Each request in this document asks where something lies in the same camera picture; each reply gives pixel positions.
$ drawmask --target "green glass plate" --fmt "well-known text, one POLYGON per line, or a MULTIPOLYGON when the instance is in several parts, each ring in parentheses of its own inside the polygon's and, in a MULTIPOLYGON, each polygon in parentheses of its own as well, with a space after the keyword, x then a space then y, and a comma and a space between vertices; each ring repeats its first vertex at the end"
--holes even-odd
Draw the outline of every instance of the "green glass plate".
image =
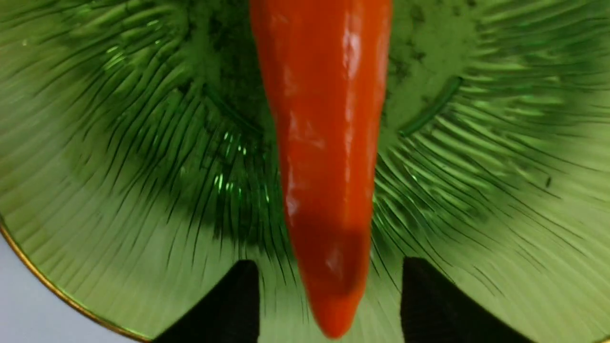
MULTIPOLYGON (((247 1, 0 13, 0 213, 30 268, 147 340, 252 259, 260 341, 324 341, 282 218, 247 1)), ((609 80, 607 0, 396 0, 371 274, 342 341, 402 340, 404 256, 537 342, 605 337, 609 80)))

